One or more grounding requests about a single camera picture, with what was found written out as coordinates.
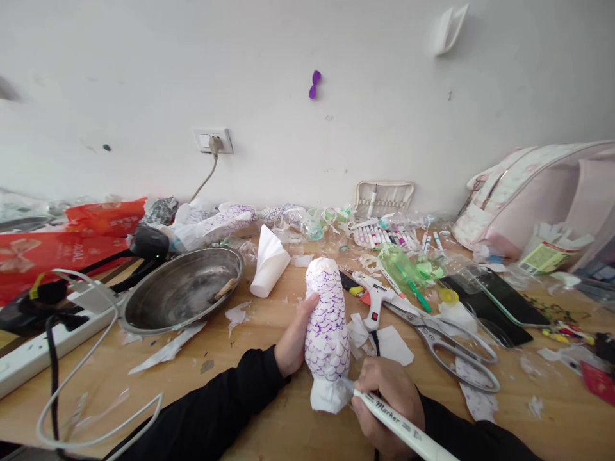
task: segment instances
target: white power strip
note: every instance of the white power strip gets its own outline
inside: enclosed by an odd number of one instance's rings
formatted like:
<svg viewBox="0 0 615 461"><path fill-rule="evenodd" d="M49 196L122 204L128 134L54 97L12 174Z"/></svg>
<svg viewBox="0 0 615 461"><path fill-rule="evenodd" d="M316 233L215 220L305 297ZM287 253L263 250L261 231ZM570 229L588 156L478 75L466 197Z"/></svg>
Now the white power strip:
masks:
<svg viewBox="0 0 615 461"><path fill-rule="evenodd" d="M112 307L100 314L81 311L78 315L88 316L90 319L79 328L69 332L62 324L53 327L58 359L107 327L114 314ZM50 365L47 334L41 333L0 359L0 398L13 392Z"/></svg>

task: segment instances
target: white wall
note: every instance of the white wall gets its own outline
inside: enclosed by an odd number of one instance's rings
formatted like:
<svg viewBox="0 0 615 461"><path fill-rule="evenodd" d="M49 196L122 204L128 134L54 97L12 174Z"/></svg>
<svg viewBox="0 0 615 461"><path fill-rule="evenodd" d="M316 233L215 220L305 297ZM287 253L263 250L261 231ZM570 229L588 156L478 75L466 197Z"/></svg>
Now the white wall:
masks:
<svg viewBox="0 0 615 461"><path fill-rule="evenodd" d="M413 208L456 210L515 146L615 136L613 2L473 1L434 59L434 21L463 3L3 0L0 186L187 198L213 161L190 129L228 127L212 202L340 206L407 179Z"/></svg>

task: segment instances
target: phone screen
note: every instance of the phone screen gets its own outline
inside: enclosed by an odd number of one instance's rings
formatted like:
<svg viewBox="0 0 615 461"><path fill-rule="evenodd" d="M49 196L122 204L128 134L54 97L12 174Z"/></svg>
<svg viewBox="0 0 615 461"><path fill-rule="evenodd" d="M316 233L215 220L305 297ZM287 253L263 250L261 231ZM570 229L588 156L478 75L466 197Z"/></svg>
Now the phone screen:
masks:
<svg viewBox="0 0 615 461"><path fill-rule="evenodd" d="M483 276L489 280L487 289L517 322L525 325L544 325L545 327L551 325L551 321L522 297L517 290L495 272L491 270L489 272L490 274Z"/></svg>
<svg viewBox="0 0 615 461"><path fill-rule="evenodd" d="M500 340L506 348L514 348L533 340L532 335L515 325L483 292L468 295L450 277L440 279L444 285L457 291L461 303L470 308L482 325Z"/></svg>

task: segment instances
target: smartphone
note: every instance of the smartphone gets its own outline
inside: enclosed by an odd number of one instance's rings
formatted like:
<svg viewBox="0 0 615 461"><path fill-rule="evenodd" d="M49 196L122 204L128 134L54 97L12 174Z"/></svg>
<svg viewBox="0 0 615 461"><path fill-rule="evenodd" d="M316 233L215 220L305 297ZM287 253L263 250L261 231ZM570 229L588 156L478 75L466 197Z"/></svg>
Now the smartphone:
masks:
<svg viewBox="0 0 615 461"><path fill-rule="evenodd" d="M515 325L525 328L547 328L551 321L530 302L522 297L502 277L488 269L489 273L479 276L484 279L489 292L500 302L494 303Z"/></svg>
<svg viewBox="0 0 615 461"><path fill-rule="evenodd" d="M474 312L487 333L505 348L515 348L534 339L523 328L511 322L485 293L469 295L450 277L444 277L440 282L457 292L461 303Z"/></svg>

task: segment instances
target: person's left hand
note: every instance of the person's left hand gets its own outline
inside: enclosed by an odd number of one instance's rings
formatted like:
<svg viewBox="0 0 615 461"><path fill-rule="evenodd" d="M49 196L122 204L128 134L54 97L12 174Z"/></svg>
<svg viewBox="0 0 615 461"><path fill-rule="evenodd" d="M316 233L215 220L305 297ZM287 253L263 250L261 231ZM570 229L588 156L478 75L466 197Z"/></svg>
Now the person's left hand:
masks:
<svg viewBox="0 0 615 461"><path fill-rule="evenodd" d="M274 347L274 357L277 367L283 377L287 377L301 368L305 357L306 332L308 331L309 317L316 309L320 295L313 293L303 301L297 309L297 315L288 325L282 339Z"/></svg>

